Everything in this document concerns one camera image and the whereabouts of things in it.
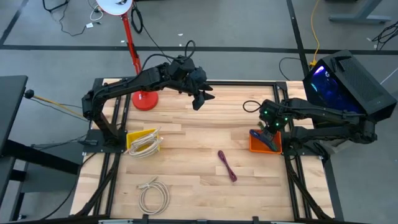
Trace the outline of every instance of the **blue screen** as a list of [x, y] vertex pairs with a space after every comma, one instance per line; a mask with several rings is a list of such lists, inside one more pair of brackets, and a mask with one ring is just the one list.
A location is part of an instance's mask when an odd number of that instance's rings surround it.
[[324, 106], [336, 110], [362, 113], [354, 98], [349, 95], [344, 87], [339, 86], [338, 82], [330, 75], [324, 66], [320, 66], [315, 70], [311, 79], [311, 86], [314, 90], [313, 92], [315, 92], [325, 104]]

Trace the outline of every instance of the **yellow box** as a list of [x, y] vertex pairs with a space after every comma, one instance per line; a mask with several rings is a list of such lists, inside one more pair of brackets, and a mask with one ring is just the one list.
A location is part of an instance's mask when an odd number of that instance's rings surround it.
[[[148, 130], [143, 130], [143, 131], [136, 131], [133, 133], [128, 133], [126, 134], [126, 149], [130, 148], [131, 143], [138, 139], [139, 137], [143, 137], [147, 134], [153, 133], [156, 129], [148, 129]], [[146, 146], [141, 146], [137, 151], [141, 151], [143, 149], [145, 149]]]

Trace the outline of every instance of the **yellow cable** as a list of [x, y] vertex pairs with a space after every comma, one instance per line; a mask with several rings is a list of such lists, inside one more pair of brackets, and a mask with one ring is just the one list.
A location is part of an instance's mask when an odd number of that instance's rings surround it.
[[313, 36], [314, 36], [314, 38], [315, 38], [315, 40], [317, 41], [317, 44], [318, 44], [317, 50], [315, 51], [315, 54], [313, 55], [313, 60], [310, 63], [311, 66], [315, 66], [317, 64], [317, 53], [318, 53], [318, 50], [319, 50], [319, 47], [320, 47], [318, 37], [317, 37], [317, 35], [315, 33], [315, 30], [313, 29], [313, 13], [315, 12], [315, 9], [317, 8], [318, 3], [319, 3], [319, 0], [317, 0], [317, 3], [315, 3], [315, 6], [313, 7], [312, 14], [311, 14], [311, 29], [312, 29]]
[[52, 103], [52, 104], [54, 104], [54, 105], [57, 105], [57, 106], [59, 106], [59, 107], [65, 109], [65, 110], [67, 110], [67, 111], [73, 113], [74, 115], [81, 116], [82, 118], [85, 118], [83, 115], [81, 115], [81, 114], [79, 114], [79, 113], [76, 113], [76, 112], [74, 112], [73, 110], [67, 108], [66, 106], [63, 106], [63, 105], [61, 105], [61, 104], [59, 104], [59, 103], [57, 103], [57, 102], [54, 102], [54, 101], [52, 101], [52, 100], [48, 100], [48, 99], [43, 98], [43, 97], [40, 97], [40, 96], [33, 96], [33, 98], [36, 98], [36, 99], [38, 99], [38, 100], [41, 100], [41, 101], [44, 101], [44, 102], [47, 102], [47, 103]]

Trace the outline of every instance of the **white cable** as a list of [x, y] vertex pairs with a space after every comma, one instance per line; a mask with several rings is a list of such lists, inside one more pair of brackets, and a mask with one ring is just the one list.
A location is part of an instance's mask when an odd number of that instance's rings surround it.
[[[169, 205], [169, 202], [170, 202], [169, 190], [167, 190], [166, 185], [164, 185], [162, 182], [155, 181], [156, 178], [157, 177], [152, 178], [152, 180], [147, 184], [142, 184], [142, 185], [138, 186], [138, 189], [142, 189], [139, 194], [138, 206], [139, 206], [139, 209], [144, 214], [147, 214], [147, 215], [158, 215], [158, 214], [162, 213], [167, 208], [167, 206]], [[145, 206], [145, 193], [151, 187], [157, 189], [162, 196], [162, 205], [157, 210], [149, 210]]]
[[391, 75], [393, 75], [397, 70], [398, 70], [398, 68], [396, 68], [393, 72], [391, 72], [391, 74], [389, 76], [387, 76], [387, 78], [385, 78], [383, 81], [380, 82], [380, 85], [382, 85], [385, 81], [387, 81], [387, 79], [389, 79], [391, 77]]
[[[155, 154], [158, 152], [158, 146], [163, 141], [163, 138], [157, 139], [157, 133], [159, 132], [160, 128], [157, 128], [153, 133], [147, 134], [143, 137], [140, 137], [134, 140], [131, 145], [130, 149], [126, 150], [124, 153], [129, 153], [134, 158], [144, 158], [150, 155]], [[147, 148], [138, 151], [142, 146], [148, 145]]]
[[102, 12], [102, 10], [99, 10], [99, 12], [101, 13], [101, 16], [99, 18], [97, 18], [97, 19], [93, 19], [93, 13], [94, 13], [95, 9], [97, 9], [97, 8], [99, 8], [98, 5], [94, 6], [94, 9], [92, 10], [92, 12], [90, 14], [90, 20], [91, 21], [98, 21], [98, 20], [102, 19], [102, 17], [104, 16], [104, 13]]

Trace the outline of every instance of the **wooden table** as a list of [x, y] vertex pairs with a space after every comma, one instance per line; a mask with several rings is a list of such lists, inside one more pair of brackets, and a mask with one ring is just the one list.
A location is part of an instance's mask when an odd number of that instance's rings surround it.
[[[104, 82], [116, 82], [104, 79]], [[137, 186], [159, 176], [170, 191], [170, 205], [156, 219], [207, 220], [293, 220], [290, 193], [283, 156], [249, 152], [249, 130], [256, 128], [258, 113], [243, 111], [246, 100], [275, 100], [269, 86], [213, 86], [214, 100], [199, 111], [192, 110], [192, 97], [174, 90], [159, 91], [159, 103], [150, 111], [138, 111], [131, 104], [129, 132], [162, 127], [164, 138], [157, 154], [134, 159], [123, 154], [119, 164], [111, 218], [142, 218], [138, 208]], [[290, 98], [305, 99], [302, 82], [287, 82]], [[111, 119], [114, 100], [108, 100], [103, 113]], [[119, 120], [123, 113], [121, 106]], [[312, 128], [310, 119], [294, 121]], [[232, 183], [217, 156], [223, 150], [238, 181]], [[71, 214], [78, 212], [98, 186], [104, 154], [95, 155], [81, 169]], [[322, 162], [317, 156], [302, 156], [307, 189], [324, 212], [332, 217], [330, 194]], [[303, 203], [296, 188], [300, 216]], [[102, 199], [101, 211], [108, 190]], [[146, 204], [157, 207], [161, 198], [149, 190]]]

